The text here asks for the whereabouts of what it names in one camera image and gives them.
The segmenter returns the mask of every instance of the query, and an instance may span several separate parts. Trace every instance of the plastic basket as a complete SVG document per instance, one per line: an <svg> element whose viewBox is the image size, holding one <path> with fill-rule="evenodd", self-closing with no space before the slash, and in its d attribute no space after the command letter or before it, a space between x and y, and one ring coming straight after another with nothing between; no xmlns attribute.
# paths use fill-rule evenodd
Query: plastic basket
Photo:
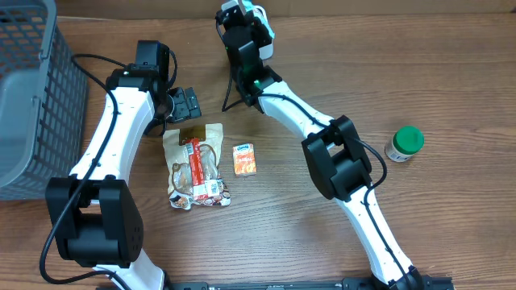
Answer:
<svg viewBox="0 0 516 290"><path fill-rule="evenodd" d="M51 0L0 0L0 200L44 198L77 162L88 85Z"/></svg>

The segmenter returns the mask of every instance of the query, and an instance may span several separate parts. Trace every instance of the wooden table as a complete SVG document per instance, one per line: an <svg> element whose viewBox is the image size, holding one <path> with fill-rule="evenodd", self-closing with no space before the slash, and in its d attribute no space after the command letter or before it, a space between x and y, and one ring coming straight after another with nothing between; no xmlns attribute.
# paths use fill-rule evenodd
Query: wooden table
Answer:
<svg viewBox="0 0 516 290"><path fill-rule="evenodd" d="M516 286L516 17L514 14L273 19L268 61L314 108L351 118L379 151L404 125L426 144L407 164L388 162L377 190L394 235L423 274L453 277L457 289ZM228 63L214 20L60 23L75 52L134 61L138 39L177 54L177 85L193 86L202 118L221 122L220 169L230 207L170 207L160 139L143 139L131 193L144 219L144 248L173 281L262 282L368 276L369 264L342 210L312 185L300 147L275 120L239 106L223 114ZM105 79L114 68L83 64ZM91 83L85 147L104 93ZM231 99L238 96L234 91ZM231 147L255 144L258 174L235 178ZM376 161L372 176L378 178ZM92 289L43 282L38 259L50 221L44 201L0 204L0 288ZM85 271L60 259L58 278Z"/></svg>

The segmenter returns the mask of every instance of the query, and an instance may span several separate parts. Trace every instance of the snack package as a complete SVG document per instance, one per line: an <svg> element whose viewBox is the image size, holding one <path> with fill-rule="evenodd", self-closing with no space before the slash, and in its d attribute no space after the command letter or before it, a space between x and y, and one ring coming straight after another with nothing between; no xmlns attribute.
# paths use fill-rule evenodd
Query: snack package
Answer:
<svg viewBox="0 0 516 290"><path fill-rule="evenodd" d="M255 148L251 143L233 147L233 166L237 176L256 174Z"/></svg>
<svg viewBox="0 0 516 290"><path fill-rule="evenodd" d="M227 206L231 196L218 174L223 143L223 125L209 124L163 135L169 167L169 200L176 209L192 205Z"/></svg>

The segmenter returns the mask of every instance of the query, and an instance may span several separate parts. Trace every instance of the small orange package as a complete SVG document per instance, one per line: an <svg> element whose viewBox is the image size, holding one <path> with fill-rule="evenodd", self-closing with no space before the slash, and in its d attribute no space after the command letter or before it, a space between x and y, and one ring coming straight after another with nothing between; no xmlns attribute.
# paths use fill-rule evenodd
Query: small orange package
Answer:
<svg viewBox="0 0 516 290"><path fill-rule="evenodd" d="M233 147L233 164L237 176L256 174L255 149L251 143Z"/></svg>

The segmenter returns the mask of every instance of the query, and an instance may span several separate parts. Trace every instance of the green lid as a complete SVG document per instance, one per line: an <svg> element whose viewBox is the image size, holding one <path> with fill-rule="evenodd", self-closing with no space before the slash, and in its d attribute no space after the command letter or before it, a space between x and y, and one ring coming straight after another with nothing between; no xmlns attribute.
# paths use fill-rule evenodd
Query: green lid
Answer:
<svg viewBox="0 0 516 290"><path fill-rule="evenodd" d="M425 136L414 126L404 126L395 134L393 144L399 152L413 155L425 144Z"/></svg>

